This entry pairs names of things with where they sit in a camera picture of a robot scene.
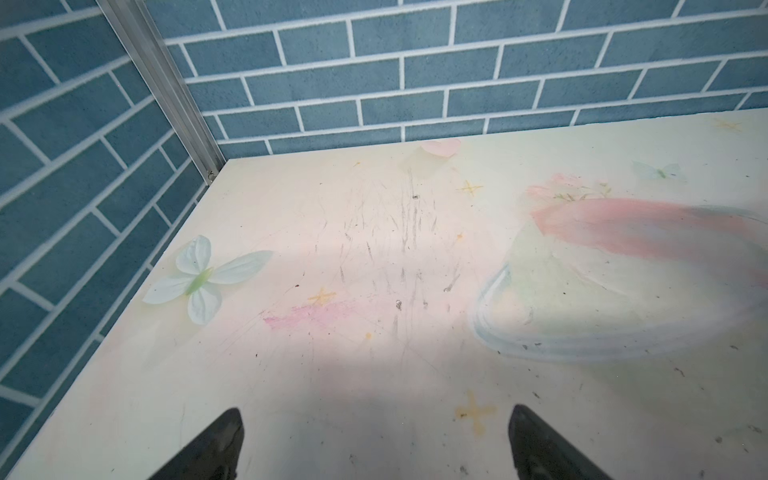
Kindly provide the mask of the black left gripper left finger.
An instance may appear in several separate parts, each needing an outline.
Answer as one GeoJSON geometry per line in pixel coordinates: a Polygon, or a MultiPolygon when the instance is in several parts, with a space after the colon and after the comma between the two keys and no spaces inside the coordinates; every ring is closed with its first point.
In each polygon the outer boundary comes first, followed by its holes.
{"type": "Polygon", "coordinates": [[[240,410],[229,408],[150,480],[235,480],[244,436],[240,410]]]}

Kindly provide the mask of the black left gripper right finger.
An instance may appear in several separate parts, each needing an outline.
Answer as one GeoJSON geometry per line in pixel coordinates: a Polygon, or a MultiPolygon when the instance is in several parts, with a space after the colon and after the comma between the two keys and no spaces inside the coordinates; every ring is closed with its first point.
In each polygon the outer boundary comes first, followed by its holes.
{"type": "Polygon", "coordinates": [[[508,438],[519,479],[610,480],[600,467],[575,448],[528,406],[517,404],[508,438]]]}

